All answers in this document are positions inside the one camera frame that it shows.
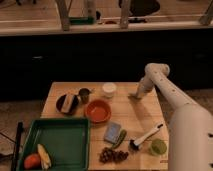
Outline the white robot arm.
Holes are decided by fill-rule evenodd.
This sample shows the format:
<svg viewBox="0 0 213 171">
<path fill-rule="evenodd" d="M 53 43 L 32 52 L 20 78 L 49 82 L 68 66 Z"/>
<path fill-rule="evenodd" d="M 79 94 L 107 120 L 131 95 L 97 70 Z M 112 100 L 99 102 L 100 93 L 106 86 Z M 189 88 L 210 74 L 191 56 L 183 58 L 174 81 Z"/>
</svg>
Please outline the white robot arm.
<svg viewBox="0 0 213 171">
<path fill-rule="evenodd" d="M 168 171 L 213 171 L 213 115 L 172 83 L 167 64 L 149 63 L 135 96 L 155 86 L 174 113 L 169 123 Z"/>
</svg>

